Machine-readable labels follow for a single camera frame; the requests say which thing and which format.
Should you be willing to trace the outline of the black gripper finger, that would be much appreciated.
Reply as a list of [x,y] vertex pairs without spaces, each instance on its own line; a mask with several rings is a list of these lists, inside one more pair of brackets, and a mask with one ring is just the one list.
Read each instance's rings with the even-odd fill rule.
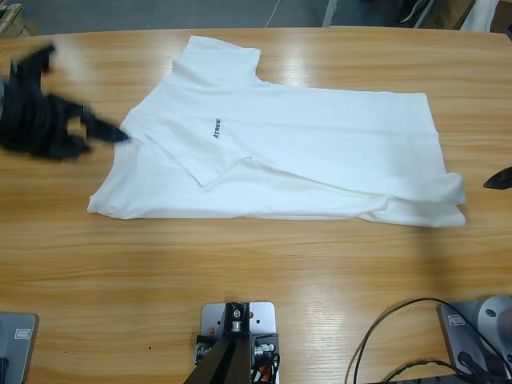
[[90,109],[82,110],[82,124],[86,128],[88,138],[102,142],[116,143],[129,140],[130,137],[111,122],[98,118]]
[[512,187],[512,167],[500,170],[491,176],[483,186],[487,189],[506,190]]

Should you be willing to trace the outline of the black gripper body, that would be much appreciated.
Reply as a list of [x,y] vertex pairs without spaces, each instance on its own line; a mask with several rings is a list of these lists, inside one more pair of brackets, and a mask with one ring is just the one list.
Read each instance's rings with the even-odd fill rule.
[[51,160],[78,158],[91,152],[86,141],[68,132],[84,106],[56,94],[45,94],[41,77],[50,71],[48,55],[30,55],[13,62],[2,82],[1,146]]

